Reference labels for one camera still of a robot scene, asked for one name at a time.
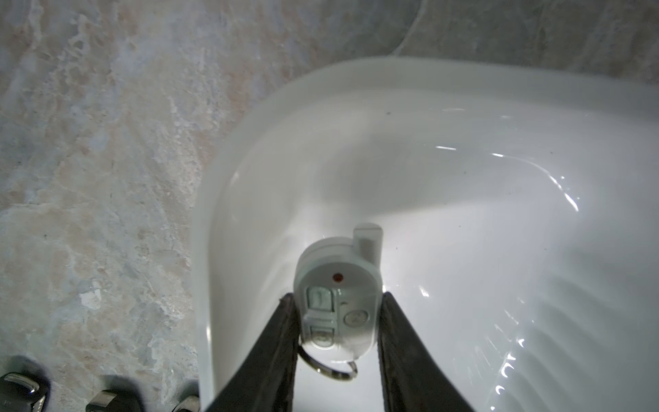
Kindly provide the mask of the white storage box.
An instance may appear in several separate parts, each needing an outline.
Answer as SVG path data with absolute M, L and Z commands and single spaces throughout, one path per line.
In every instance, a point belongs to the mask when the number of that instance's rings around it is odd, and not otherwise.
M 365 58 L 258 103 L 192 214 L 203 406 L 302 252 L 365 222 L 384 290 L 474 409 L 657 410 L 657 87 Z

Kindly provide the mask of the white remote key fob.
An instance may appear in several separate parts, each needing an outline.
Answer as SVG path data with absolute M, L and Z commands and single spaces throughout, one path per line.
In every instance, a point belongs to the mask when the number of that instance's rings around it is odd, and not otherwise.
M 293 280 L 300 318 L 298 353 L 317 373 L 358 376 L 356 361 L 377 341 L 384 230 L 362 223 L 350 237 L 319 240 L 301 254 Z

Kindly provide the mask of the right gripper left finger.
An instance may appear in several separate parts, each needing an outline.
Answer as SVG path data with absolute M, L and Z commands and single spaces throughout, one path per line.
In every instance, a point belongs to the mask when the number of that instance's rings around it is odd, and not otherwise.
M 300 339 L 292 293 L 281 297 L 244 362 L 207 411 L 290 411 Z

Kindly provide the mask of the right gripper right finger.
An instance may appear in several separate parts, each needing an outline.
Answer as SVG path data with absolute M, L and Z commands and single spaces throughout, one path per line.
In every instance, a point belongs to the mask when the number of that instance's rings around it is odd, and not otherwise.
M 378 350 L 386 411 L 473 410 L 440 370 L 390 292 L 382 297 Z

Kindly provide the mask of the black VW key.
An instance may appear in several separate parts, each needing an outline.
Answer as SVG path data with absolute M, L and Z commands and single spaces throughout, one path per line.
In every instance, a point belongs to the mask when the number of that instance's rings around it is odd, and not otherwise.
M 42 412 L 50 385 L 41 377 L 7 373 L 1 377 L 1 412 Z

